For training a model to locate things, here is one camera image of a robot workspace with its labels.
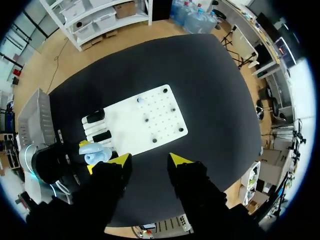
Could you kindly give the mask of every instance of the storage box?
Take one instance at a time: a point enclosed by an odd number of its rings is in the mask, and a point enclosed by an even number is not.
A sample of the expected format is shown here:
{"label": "storage box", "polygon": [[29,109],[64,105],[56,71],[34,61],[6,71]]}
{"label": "storage box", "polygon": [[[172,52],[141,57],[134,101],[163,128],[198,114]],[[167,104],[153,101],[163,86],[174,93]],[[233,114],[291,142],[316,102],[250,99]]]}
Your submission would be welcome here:
{"label": "storage box", "polygon": [[60,13],[66,18],[67,21],[74,19],[86,11],[82,0],[72,1],[68,5],[62,5],[61,7],[63,10]]}
{"label": "storage box", "polygon": [[99,7],[103,4],[107,4],[107,3],[111,3],[113,2],[113,0],[89,0],[92,7],[96,8],[96,7]]}
{"label": "storage box", "polygon": [[136,5],[134,1],[125,2],[114,6],[116,11],[116,17],[123,19],[129,16],[133,16],[137,13]]}
{"label": "storage box", "polygon": [[94,23],[98,25],[101,30],[112,27],[116,24],[116,11],[111,6],[101,11],[98,11],[94,15]]}
{"label": "storage box", "polygon": [[259,208],[259,204],[255,201],[251,201],[248,206],[246,206],[246,209],[248,209],[249,214],[253,214],[257,209]]}
{"label": "storage box", "polygon": [[82,40],[92,36],[95,34],[93,21],[90,21],[89,23],[82,23],[80,21],[75,23],[73,25],[72,33]]}

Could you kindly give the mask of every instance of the cable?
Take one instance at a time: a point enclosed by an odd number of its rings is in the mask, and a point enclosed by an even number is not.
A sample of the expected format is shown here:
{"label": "cable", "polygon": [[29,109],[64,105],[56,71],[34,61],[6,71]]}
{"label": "cable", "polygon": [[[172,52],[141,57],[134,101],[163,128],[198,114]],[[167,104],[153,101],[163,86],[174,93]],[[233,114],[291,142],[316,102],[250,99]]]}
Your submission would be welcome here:
{"label": "cable", "polygon": [[67,37],[66,37],[64,40],[66,40],[66,42],[65,42],[65,44],[63,45],[63,47],[61,48],[61,51],[60,51],[59,55],[54,58],[54,61],[56,61],[56,69],[55,69],[54,74],[53,74],[53,76],[52,76],[52,79],[51,79],[50,85],[49,85],[49,87],[48,87],[48,90],[46,91],[46,94],[48,94],[48,92],[49,92],[49,90],[50,90],[50,88],[51,88],[51,84],[52,84],[52,82],[54,81],[54,78],[55,78],[56,73],[57,73],[57,71],[58,71],[58,68],[59,68],[59,57],[60,57],[62,51],[64,50],[65,46],[67,45],[67,43],[68,43],[68,41],[69,41],[69,39],[68,39]]}
{"label": "cable", "polygon": [[56,186],[66,195],[71,195],[69,189],[65,187],[59,180],[55,182]]}
{"label": "cable", "polygon": [[134,227],[133,227],[133,226],[131,227],[131,230],[132,230],[133,234],[135,235],[135,237],[136,237],[137,239],[139,239],[140,237],[138,236],[138,234],[137,234],[136,231],[134,230]]}

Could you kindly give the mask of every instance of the white shelf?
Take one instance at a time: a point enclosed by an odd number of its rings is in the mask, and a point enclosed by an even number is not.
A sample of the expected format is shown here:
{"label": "white shelf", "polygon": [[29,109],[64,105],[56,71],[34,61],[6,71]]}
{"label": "white shelf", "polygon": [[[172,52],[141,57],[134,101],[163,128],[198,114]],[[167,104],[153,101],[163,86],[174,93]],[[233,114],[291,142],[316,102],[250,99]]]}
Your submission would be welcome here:
{"label": "white shelf", "polygon": [[80,16],[75,17],[72,20],[67,21],[66,23],[62,22],[59,17],[57,16],[57,13],[53,11],[53,8],[55,8],[57,5],[61,4],[64,0],[56,0],[53,4],[49,5],[47,0],[39,0],[44,9],[47,11],[49,16],[52,18],[52,20],[57,24],[57,26],[61,29],[61,31],[67,36],[67,38],[70,40],[70,42],[78,49],[80,52],[82,51],[81,45],[85,44],[86,42],[104,34],[109,31],[112,31],[117,28],[121,28],[123,26],[127,26],[130,24],[135,24],[139,22],[148,21],[148,25],[152,25],[152,15],[153,15],[153,0],[141,0],[142,4],[139,4],[137,7],[137,14],[129,17],[125,17],[122,19],[117,20],[116,24],[112,27],[106,28],[106,29],[100,29],[95,23],[93,24],[95,34],[93,34],[90,37],[87,37],[86,39],[80,39],[76,38],[71,32],[71,29],[73,24],[77,23],[83,18],[86,18],[100,10],[109,8],[111,6],[126,3],[132,0],[113,0],[112,2],[108,2],[104,5],[92,7],[91,4],[88,4],[89,1],[85,0],[84,8],[85,12],[81,14]]}
{"label": "white shelf", "polygon": [[56,0],[52,5],[50,5],[51,9],[54,9],[56,6],[58,6],[60,3],[62,3],[64,0]]}
{"label": "white shelf", "polygon": [[75,24],[76,22],[80,21],[81,19],[84,19],[85,17],[88,17],[88,16],[90,16],[91,14],[94,14],[94,13],[96,13],[96,12],[102,10],[102,9],[106,9],[106,8],[111,7],[111,6],[114,6],[114,5],[117,5],[117,4],[122,4],[122,3],[125,3],[125,2],[130,2],[130,1],[132,1],[132,0],[114,0],[114,1],[112,1],[112,2],[108,2],[108,3],[103,4],[103,5],[101,5],[101,6],[90,7],[89,9],[86,9],[86,11],[85,11],[83,14],[75,17],[74,19],[71,19],[70,21],[67,21],[67,22],[64,24],[64,26],[65,26],[66,28],[69,28],[69,27],[71,27],[73,24]]}
{"label": "white shelf", "polygon": [[133,15],[133,16],[128,16],[125,18],[117,19],[115,25],[113,25],[112,27],[108,27],[106,29],[100,29],[99,27],[94,25],[95,34],[93,34],[90,37],[87,37],[85,39],[78,38],[77,43],[79,45],[82,45],[82,44],[85,44],[86,42],[88,42],[88,41],[90,41],[90,40],[92,40],[92,39],[94,39],[104,33],[110,32],[114,29],[118,29],[118,28],[130,25],[130,24],[135,24],[135,23],[144,22],[144,21],[148,21],[148,20],[149,20],[148,15],[140,12],[140,13],[137,13],[136,15]]}

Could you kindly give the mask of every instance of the white pegboard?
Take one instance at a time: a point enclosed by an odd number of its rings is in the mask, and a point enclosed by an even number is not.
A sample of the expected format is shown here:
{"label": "white pegboard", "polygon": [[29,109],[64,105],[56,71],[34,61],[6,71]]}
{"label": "white pegboard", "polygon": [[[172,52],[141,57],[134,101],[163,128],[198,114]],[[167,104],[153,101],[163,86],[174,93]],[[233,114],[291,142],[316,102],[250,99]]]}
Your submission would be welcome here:
{"label": "white pegboard", "polygon": [[105,107],[103,120],[82,119],[86,138],[110,131],[112,137],[99,142],[118,155],[137,155],[188,134],[184,118],[169,85],[163,85]]}

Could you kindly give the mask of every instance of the plastic bin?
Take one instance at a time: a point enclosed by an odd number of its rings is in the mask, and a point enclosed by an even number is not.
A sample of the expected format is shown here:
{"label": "plastic bin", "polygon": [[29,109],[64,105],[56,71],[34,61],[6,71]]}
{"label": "plastic bin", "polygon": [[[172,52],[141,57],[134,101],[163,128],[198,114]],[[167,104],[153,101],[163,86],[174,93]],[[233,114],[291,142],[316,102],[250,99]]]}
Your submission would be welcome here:
{"label": "plastic bin", "polygon": [[92,7],[96,8],[96,7],[99,7],[103,4],[107,4],[107,3],[111,3],[113,2],[114,0],[89,0]]}
{"label": "plastic bin", "polygon": [[112,27],[116,24],[116,10],[113,7],[108,7],[98,11],[94,16],[94,23],[103,30]]}
{"label": "plastic bin", "polygon": [[67,6],[61,5],[61,7],[63,10],[60,13],[67,19],[67,21],[74,19],[86,11],[82,0],[75,0]]}
{"label": "plastic bin", "polygon": [[80,39],[86,39],[90,36],[92,36],[93,34],[95,34],[95,29],[93,26],[93,21],[89,21],[89,22],[81,22],[78,21],[73,25],[73,34],[75,34],[78,38]]}
{"label": "plastic bin", "polygon": [[[258,181],[259,172],[260,172],[260,162],[254,162],[251,167],[245,172],[241,177],[241,184],[246,187],[247,190],[251,189],[252,186]],[[256,173],[253,176],[253,180],[250,180],[250,173],[256,169]]]}

